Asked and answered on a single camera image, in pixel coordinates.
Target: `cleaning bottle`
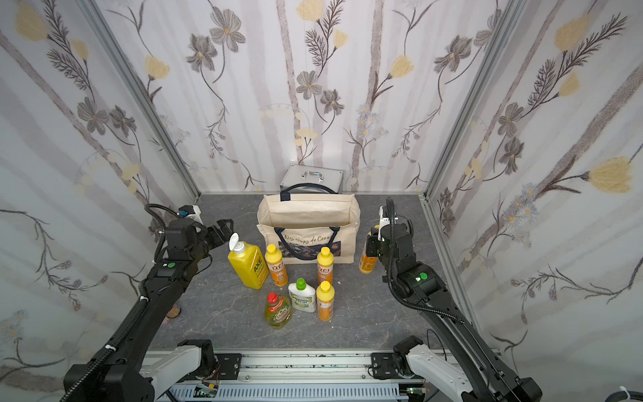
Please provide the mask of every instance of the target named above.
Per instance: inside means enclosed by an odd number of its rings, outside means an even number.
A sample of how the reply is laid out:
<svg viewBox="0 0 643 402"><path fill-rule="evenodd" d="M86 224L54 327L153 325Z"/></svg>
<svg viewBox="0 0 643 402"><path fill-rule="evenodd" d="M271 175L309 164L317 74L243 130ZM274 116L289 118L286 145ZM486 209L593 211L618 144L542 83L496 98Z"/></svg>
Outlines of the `cleaning bottle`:
<svg viewBox="0 0 643 402"><path fill-rule="evenodd" d="M266 263L275 285L280 288L285 286L288 283L288 274L285 272L284 258L281 250L278 250L274 244L269 244L266 247Z"/></svg>
<svg viewBox="0 0 643 402"><path fill-rule="evenodd" d="M369 236L372 235L373 231L370 231L368 233ZM364 244L364 251L362 251L362 258L359 259L359 270L362 273L371 273L373 272L373 268L375 268L375 264L377 263L377 257L367 257L366 255L366 247L368 245L368 237L366 239L366 243Z"/></svg>
<svg viewBox="0 0 643 402"><path fill-rule="evenodd" d="M297 279L297 283L288 285L288 293L293 301L293 308L308 313L314 313L317 310L315 288L308 285L303 278Z"/></svg>
<svg viewBox="0 0 643 402"><path fill-rule="evenodd" d="M324 280L317 287L317 315L324 321L332 318L332 303L335 300L335 288Z"/></svg>
<svg viewBox="0 0 643 402"><path fill-rule="evenodd" d="M264 316L269 325L275 328L283 327L290 320L291 310L288 296L278 296L276 293L268 294Z"/></svg>
<svg viewBox="0 0 643 402"><path fill-rule="evenodd" d="M259 247L239 241L239 235L235 233L230 237L228 260L244 285L261 289L268 276L268 268Z"/></svg>
<svg viewBox="0 0 643 402"><path fill-rule="evenodd" d="M322 247L321 252L317 254L317 282L319 285L321 285L324 280L332 284L333 260L334 257L332 256L331 249Z"/></svg>

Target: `yellow cap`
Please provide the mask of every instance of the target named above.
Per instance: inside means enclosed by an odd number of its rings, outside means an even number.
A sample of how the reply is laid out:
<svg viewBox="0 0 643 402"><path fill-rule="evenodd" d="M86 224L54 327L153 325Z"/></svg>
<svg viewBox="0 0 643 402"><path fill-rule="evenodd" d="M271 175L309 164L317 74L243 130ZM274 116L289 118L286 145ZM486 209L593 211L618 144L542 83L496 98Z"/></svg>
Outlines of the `yellow cap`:
<svg viewBox="0 0 643 402"><path fill-rule="evenodd" d="M274 244L268 244L266 247L266 262L268 264L278 264L282 260L282 252Z"/></svg>
<svg viewBox="0 0 643 402"><path fill-rule="evenodd" d="M333 260L331 249L328 247L322 247L321 252L317 254L317 263L321 266L331 266Z"/></svg>
<svg viewBox="0 0 643 402"><path fill-rule="evenodd" d="M331 291L331 283L330 283L329 281L327 281L327 280L324 280L324 281L320 284L320 289L321 289L321 291L322 291L322 292L324 292L324 293L328 293L328 292L330 292L330 291Z"/></svg>

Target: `gray floor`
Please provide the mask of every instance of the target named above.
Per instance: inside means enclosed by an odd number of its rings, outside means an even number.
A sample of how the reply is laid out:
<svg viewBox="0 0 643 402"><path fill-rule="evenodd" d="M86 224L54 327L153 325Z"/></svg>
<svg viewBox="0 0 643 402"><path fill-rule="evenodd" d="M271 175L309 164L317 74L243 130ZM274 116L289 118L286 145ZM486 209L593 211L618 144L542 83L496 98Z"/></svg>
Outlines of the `gray floor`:
<svg viewBox="0 0 643 402"><path fill-rule="evenodd" d="M199 202L203 223L233 219L240 238L263 250L265 243L256 227L262 197L203 196ZM386 196L357 196L361 209L358 252L352 265L335 266L335 308L330 322L321 321L316 313L294 310L292 319L283 328L268 326L264 321L267 294L274 291L286 295L287 288L276 287L270 276L260 290L243 286L228 262L228 248L222 246L212 250L214 263L193 279L179 299L181 314L161 326L152 347L174 348L182 340L203 338L211 339L215 348L373 348L391 347L409 335L425 340L428 323L416 311L402 307L393 299L382 283L384 267L377 263L369 275L358 269L362 244L369 228L377 224L379 206L385 199ZM444 278L417 195L393 196L393 199L398 213L413 221L417 259ZM301 277L316 287L315 264L290 265L286 270L291 282ZM431 346L435 347L437 340L430 335Z"/></svg>

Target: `white pump cap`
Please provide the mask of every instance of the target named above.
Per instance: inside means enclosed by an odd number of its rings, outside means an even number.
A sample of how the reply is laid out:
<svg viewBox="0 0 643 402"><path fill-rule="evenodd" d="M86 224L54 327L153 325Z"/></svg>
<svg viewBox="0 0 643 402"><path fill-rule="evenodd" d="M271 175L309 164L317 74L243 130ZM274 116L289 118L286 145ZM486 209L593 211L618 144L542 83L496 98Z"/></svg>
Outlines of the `white pump cap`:
<svg viewBox="0 0 643 402"><path fill-rule="evenodd" d="M237 254L243 254L246 251L246 243L239 241L238 233L230 236L230 251L234 251Z"/></svg>

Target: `yellow bottle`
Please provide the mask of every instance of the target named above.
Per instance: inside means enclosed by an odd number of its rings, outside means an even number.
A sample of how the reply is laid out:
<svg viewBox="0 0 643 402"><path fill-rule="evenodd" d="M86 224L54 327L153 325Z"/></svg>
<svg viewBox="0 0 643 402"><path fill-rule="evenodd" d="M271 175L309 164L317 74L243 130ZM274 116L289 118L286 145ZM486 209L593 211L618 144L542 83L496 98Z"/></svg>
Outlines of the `yellow bottle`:
<svg viewBox="0 0 643 402"><path fill-rule="evenodd" d="M268 268L259 247L239 241L239 235L235 233L230 237L228 260L244 285L261 289L268 276Z"/></svg>
<svg viewBox="0 0 643 402"><path fill-rule="evenodd" d="M332 318L332 303L335 300L335 288L324 280L317 287L317 315L324 321Z"/></svg>
<svg viewBox="0 0 643 402"><path fill-rule="evenodd" d="M285 272L284 258L281 250L278 250L274 244L269 244L266 247L266 263L275 285L280 288L285 286L288 283L288 274Z"/></svg>
<svg viewBox="0 0 643 402"><path fill-rule="evenodd" d="M317 254L317 283L320 285L324 280L332 284L332 262L335 257L332 256L331 249L322 247L321 252Z"/></svg>

